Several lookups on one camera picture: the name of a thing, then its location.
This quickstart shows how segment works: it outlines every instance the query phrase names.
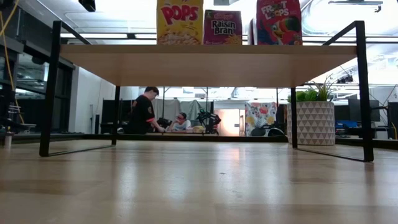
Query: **black metal frame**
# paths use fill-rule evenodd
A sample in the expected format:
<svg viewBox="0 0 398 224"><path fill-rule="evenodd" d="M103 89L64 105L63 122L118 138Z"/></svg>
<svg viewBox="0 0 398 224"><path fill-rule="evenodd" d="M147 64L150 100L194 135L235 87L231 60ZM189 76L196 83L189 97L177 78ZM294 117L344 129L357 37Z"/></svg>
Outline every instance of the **black metal frame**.
<svg viewBox="0 0 398 224"><path fill-rule="evenodd" d="M52 45L50 54L50 67L49 67L49 77L47 80L47 88L45 91L45 105L44 105L44 119L42 126L42 133L40 137L40 151L39 154L42 157L57 156L63 154L69 154L73 152L84 152L94 149L102 149L106 147L111 147L116 145L116 134L118 128L118 113L115 113L115 120L113 121L113 137L112 145L109 146L98 146L89 149L81 149L76 151L63 151L63 152L53 152L50 153L50 138L51 138L51 125L52 125L52 114L54 107L55 98L55 86L57 82L58 75L58 65L60 61L60 50L61 50L61 31L62 28L73 34L77 39L81 40L84 44L91 44L88 40L82 37L78 32L74 31L68 24L62 21L54 21L52 27ZM119 111L119 100L116 97L120 96L120 86L116 87L115 94L115 109Z"/></svg>
<svg viewBox="0 0 398 224"><path fill-rule="evenodd" d="M53 22L52 30L52 49L50 56L50 68L49 68L49 78L47 81L47 89L45 93L45 116L49 118L44 121L43 130L40 139L40 156L56 156L61 154L68 154L73 152L88 151L93 149L99 149L104 147L111 147L116 145L116 140L118 138L117 128L118 128L118 111L119 111L119 96L120 96L120 86L116 87L115 94L115 116L113 121L113 134L111 136L112 145L111 146L100 146L90 149L82 149L77 151L66 151L66 152L56 152L49 153L50 145L50 130L51 130L51 118L53 112L54 96L55 96L55 82L57 81L58 63L60 60L60 48L61 48L61 29L72 33L77 39L81 40L84 44L91 44L88 40L82 37L79 33L74 31L66 23L62 21ZM365 36L365 24L364 21L354 21L349 26L344 28L342 31L337 33L330 40L325 42L323 45L330 45L334 43L337 39L345 35L352 29L356 30L356 55L358 58L358 73L359 73L359 95L361 97L361 117L362 117L362 129L363 129L363 150L364 159L357 159L352 157L339 156L336 154L329 154L325 152L317 152L306 149L299 149L297 145L297 108L296 108L296 89L291 88L291 99L292 99L292 147L296 150L312 152L322 155L334 156L344 159L351 159L355 161L371 162L374 160L373 156L373 141L371 134L371 109L369 103L369 86L368 86L368 63L366 61L366 36Z"/></svg>
<svg viewBox="0 0 398 224"><path fill-rule="evenodd" d="M318 152L307 149L299 149L297 147L297 115L296 115L296 100L295 88L292 88L292 143L293 148L300 151L312 152L321 155L339 157L361 162L372 162L373 155L373 140L371 128L371 107L369 102L369 83L368 83L368 62L366 60L366 34L365 22L354 21L342 31L337 33L330 40L326 41L323 45L330 45L336 42L337 39L347 34L349 31L355 29L356 31L356 56L358 60L358 77L359 77L359 96L361 101L361 119L362 119L362 132L363 132L363 159L340 156L336 154L329 154L325 152Z"/></svg>

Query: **black shirt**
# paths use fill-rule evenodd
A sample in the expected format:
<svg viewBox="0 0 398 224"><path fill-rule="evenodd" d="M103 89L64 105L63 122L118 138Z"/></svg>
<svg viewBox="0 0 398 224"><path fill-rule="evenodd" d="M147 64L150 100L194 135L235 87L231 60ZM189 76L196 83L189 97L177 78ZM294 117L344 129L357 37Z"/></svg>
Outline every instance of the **black shirt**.
<svg viewBox="0 0 398 224"><path fill-rule="evenodd" d="M154 119L152 102L144 95L138 96L132 104L129 132L131 134L146 134L150 129L150 122Z"/></svg>

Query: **white geometric planter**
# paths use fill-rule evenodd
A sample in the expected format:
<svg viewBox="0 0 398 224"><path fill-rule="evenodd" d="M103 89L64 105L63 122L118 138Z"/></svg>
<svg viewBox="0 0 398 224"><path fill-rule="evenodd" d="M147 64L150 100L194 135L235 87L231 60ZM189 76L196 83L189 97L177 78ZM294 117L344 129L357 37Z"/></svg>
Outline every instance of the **white geometric planter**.
<svg viewBox="0 0 398 224"><path fill-rule="evenodd" d="M287 138L291 144L291 104L287 108ZM335 105L332 102L297 102L297 143L311 146L335 144Z"/></svg>

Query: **wooden floor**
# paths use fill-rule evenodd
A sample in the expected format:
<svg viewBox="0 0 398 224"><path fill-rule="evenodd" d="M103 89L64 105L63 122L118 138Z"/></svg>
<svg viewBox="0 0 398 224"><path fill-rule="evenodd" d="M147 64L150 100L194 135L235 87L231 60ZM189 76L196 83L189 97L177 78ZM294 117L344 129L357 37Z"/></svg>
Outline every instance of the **wooden floor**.
<svg viewBox="0 0 398 224"><path fill-rule="evenodd" d="M375 151L365 164L280 143L119 141L49 158L38 150L0 148L1 224L397 223L398 152Z"/></svg>

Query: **cereal box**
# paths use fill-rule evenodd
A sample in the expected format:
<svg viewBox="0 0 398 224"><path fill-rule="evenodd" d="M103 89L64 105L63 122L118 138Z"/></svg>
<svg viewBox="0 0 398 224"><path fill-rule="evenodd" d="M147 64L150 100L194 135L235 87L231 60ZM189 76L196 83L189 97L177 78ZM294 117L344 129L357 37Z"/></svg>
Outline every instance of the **cereal box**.
<svg viewBox="0 0 398 224"><path fill-rule="evenodd" d="M257 0L254 41L258 45L302 45L299 0Z"/></svg>
<svg viewBox="0 0 398 224"><path fill-rule="evenodd" d="M205 11L204 44L242 45L242 19L240 11Z"/></svg>
<svg viewBox="0 0 398 224"><path fill-rule="evenodd" d="M203 0L157 0L157 44L198 45L203 37Z"/></svg>

